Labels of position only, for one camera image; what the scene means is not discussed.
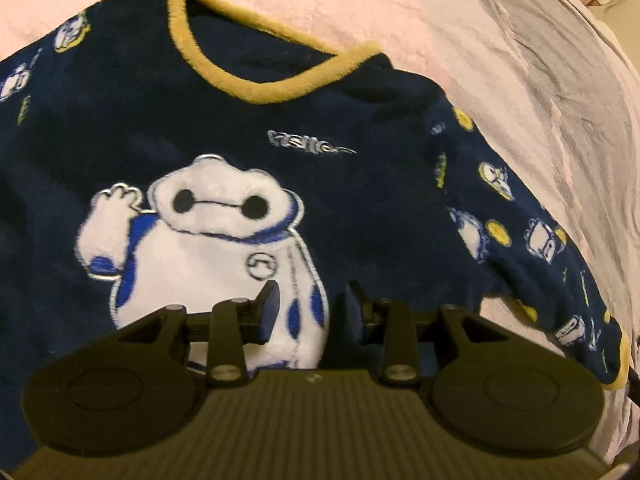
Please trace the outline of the pink grey striped bedspread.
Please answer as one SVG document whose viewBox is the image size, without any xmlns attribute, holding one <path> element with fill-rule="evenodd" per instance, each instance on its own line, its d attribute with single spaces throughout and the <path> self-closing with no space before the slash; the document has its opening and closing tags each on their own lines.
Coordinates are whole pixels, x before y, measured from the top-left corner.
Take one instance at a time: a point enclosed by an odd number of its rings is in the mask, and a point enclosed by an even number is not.
<svg viewBox="0 0 640 480">
<path fill-rule="evenodd" d="M 102 1 L 1 0 L 1 63 Z M 631 139 L 636 126 L 620 63 L 599 44 L 588 54 L 597 73 L 588 76 L 582 55 L 570 50 L 590 33 L 579 18 L 558 39 L 537 32 L 526 47 L 514 6 L 498 0 L 222 1 L 337 52 L 375 44 L 398 70 L 436 82 L 570 236 L 627 334 L 631 357 L 626 244 L 637 203 L 617 177 L 630 161 L 608 144 Z M 559 342 L 509 296 L 488 296 L 479 309 L 507 316 L 544 344 Z"/>
</svg>

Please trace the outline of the navy fleece pajama top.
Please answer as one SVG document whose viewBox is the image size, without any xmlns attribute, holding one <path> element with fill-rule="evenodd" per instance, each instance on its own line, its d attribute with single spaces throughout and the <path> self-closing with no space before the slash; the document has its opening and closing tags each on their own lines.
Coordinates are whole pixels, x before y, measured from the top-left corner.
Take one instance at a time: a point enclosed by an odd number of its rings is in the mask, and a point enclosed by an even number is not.
<svg viewBox="0 0 640 480">
<path fill-rule="evenodd" d="M 105 0 L 1 63 L 1 466 L 40 366 L 168 304 L 275 281 L 250 370 L 375 363 L 356 281 L 428 311 L 509 296 L 608 389 L 630 344 L 577 246 L 426 77 L 222 0 Z"/>
</svg>

